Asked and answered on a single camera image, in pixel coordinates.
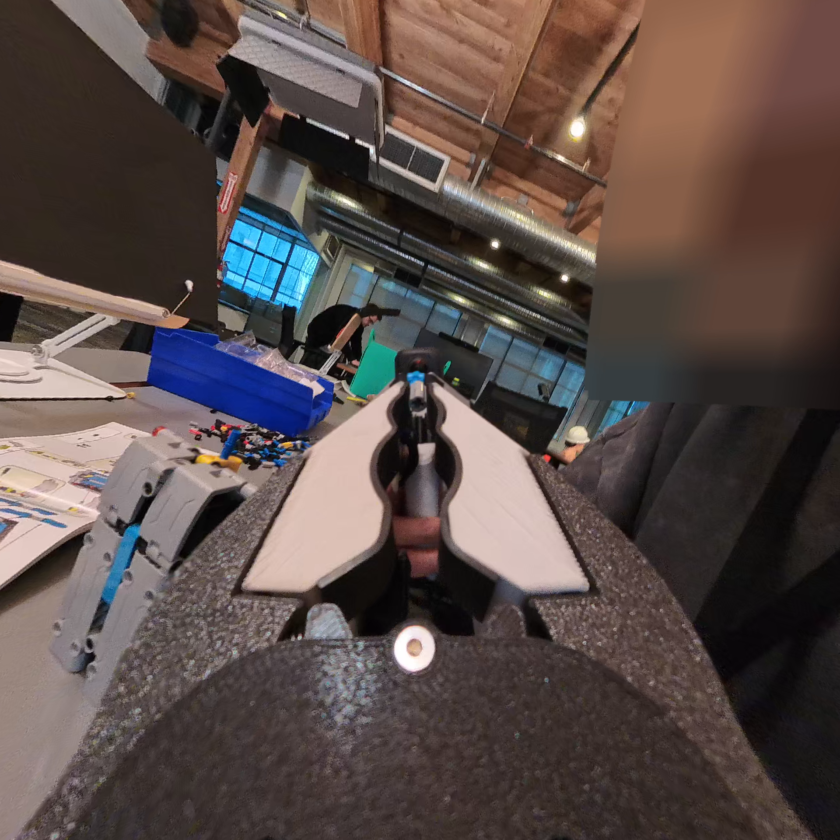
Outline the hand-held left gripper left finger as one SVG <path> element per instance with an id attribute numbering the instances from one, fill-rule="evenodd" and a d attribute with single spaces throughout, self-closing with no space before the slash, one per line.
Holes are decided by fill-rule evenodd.
<path id="1" fill-rule="evenodd" d="M 337 606 L 361 636 L 403 619 L 404 563 L 389 489 L 402 472 L 404 384 L 315 444 L 241 581 L 243 595 Z"/>

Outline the grey blue block model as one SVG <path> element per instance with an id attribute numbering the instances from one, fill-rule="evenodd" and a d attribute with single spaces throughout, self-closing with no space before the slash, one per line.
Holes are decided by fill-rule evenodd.
<path id="1" fill-rule="evenodd" d="M 257 485 L 232 456 L 168 429 L 133 442 L 101 492 L 54 621 L 50 651 L 95 707 L 152 606 L 205 537 Z"/>

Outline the person's right hand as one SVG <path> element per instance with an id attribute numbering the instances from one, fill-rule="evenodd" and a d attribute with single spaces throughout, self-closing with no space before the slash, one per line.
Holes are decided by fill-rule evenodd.
<path id="1" fill-rule="evenodd" d="M 395 546 L 407 557 L 412 577 L 435 576 L 439 564 L 440 518 L 395 516 L 392 526 Z"/>

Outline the green backdrop screen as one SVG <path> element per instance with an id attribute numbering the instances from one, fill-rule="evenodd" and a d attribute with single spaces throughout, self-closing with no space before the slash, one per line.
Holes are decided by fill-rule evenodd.
<path id="1" fill-rule="evenodd" d="M 435 349 L 442 369 L 455 363 L 456 346 L 427 329 L 421 329 L 415 345 L 404 350 L 413 352 L 418 349 Z M 398 352 L 400 351 L 379 341 L 377 332 L 372 329 L 363 349 L 360 366 L 351 378 L 350 393 L 360 398 L 381 393 L 395 378 Z"/>

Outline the pile of building block pieces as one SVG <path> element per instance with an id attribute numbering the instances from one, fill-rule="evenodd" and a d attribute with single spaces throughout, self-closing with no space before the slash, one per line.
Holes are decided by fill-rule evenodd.
<path id="1" fill-rule="evenodd" d="M 219 457 L 224 441 L 231 429 L 239 429 L 241 437 L 235 455 L 222 460 Z M 247 468 L 255 471 L 261 468 L 279 468 L 289 463 L 294 457 L 303 455 L 312 447 L 308 436 L 289 436 L 254 424 L 225 423 L 217 419 L 212 426 L 191 425 L 189 435 L 196 443 L 216 438 L 222 448 L 217 455 L 202 451 L 196 457 L 198 463 L 218 464 L 237 470 Z"/>

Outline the black monitor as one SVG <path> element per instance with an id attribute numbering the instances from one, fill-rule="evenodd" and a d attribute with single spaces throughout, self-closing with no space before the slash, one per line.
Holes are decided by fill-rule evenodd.
<path id="1" fill-rule="evenodd" d="M 487 383 L 472 404 L 491 425 L 532 453 L 543 452 L 562 427 L 567 406 L 556 406 Z"/>

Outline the clear plastic bags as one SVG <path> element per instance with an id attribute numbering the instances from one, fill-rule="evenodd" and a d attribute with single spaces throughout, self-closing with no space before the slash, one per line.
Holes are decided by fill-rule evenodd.
<path id="1" fill-rule="evenodd" d="M 320 376 L 315 369 L 302 362 L 289 361 L 277 347 L 270 347 L 260 342 L 252 330 L 242 332 L 233 338 L 216 341 L 213 348 L 249 362 L 264 371 L 277 374 L 285 380 L 305 385 L 315 396 L 326 391 L 334 393 L 333 380 Z"/>

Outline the blue plastic bin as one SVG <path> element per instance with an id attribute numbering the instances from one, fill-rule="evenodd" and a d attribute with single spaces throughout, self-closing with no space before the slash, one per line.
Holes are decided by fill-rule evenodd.
<path id="1" fill-rule="evenodd" d="M 306 433 L 333 407 L 333 383 L 308 385 L 216 349 L 218 337 L 187 329 L 158 328 L 147 382 L 273 432 Z"/>

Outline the white ceiling air vent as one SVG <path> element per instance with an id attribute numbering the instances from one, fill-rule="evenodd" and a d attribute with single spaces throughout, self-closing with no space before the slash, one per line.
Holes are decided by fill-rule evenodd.
<path id="1" fill-rule="evenodd" d="M 451 163 L 451 157 L 412 136 L 384 127 L 381 146 L 372 152 L 371 162 L 381 178 L 438 194 Z"/>

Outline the person's grey sweatshirt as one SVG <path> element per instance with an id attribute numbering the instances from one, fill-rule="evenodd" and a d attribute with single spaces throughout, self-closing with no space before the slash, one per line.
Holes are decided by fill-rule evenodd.
<path id="1" fill-rule="evenodd" d="M 651 403 L 563 478 L 635 544 L 818 838 L 839 834 L 838 411 Z"/>

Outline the open instruction booklet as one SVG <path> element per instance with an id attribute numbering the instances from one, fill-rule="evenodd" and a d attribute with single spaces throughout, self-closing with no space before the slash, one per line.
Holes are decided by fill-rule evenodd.
<path id="1" fill-rule="evenodd" d="M 120 423 L 1 441 L 1 587 L 87 532 L 126 449 L 149 436 Z"/>

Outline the studio panel light on stand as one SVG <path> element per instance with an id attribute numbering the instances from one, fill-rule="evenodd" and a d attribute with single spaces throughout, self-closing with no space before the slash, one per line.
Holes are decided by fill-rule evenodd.
<path id="1" fill-rule="evenodd" d="M 238 31 L 216 69 L 248 123 L 255 126 L 275 105 L 283 111 L 282 149 L 368 181 L 385 139 L 377 67 L 320 35 L 258 14 L 243 14 Z"/>

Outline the white folding stand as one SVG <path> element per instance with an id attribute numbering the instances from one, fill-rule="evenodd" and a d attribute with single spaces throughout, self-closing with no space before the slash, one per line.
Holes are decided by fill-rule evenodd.
<path id="1" fill-rule="evenodd" d="M 141 322 L 155 328 L 181 328 L 188 319 L 178 316 L 177 312 L 193 294 L 193 281 L 185 280 L 184 288 L 184 297 L 169 310 L 146 301 L 114 296 L 54 279 L 2 260 L 2 292 L 91 314 L 31 350 L 2 350 L 2 401 L 112 402 L 127 398 L 128 394 L 123 389 L 58 361 L 58 356 L 122 320 Z"/>

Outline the black backdrop board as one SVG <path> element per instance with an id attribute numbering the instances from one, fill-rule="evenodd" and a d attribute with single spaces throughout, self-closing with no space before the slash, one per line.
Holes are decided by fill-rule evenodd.
<path id="1" fill-rule="evenodd" d="M 2 2 L 2 260 L 217 320 L 213 152 L 124 2 Z"/>

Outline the silver air duct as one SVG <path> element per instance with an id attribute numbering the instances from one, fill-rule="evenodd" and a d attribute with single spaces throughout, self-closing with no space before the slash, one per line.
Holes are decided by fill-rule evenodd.
<path id="1" fill-rule="evenodd" d="M 458 177 L 447 175 L 438 192 L 409 190 L 393 182 L 377 183 L 393 196 L 439 216 L 457 228 L 489 239 L 534 264 L 593 286 L 596 247 L 570 231 L 531 215 L 482 189 L 473 190 Z M 399 245 L 406 229 L 375 215 L 360 201 L 316 181 L 308 184 L 307 199 L 319 212 Z"/>

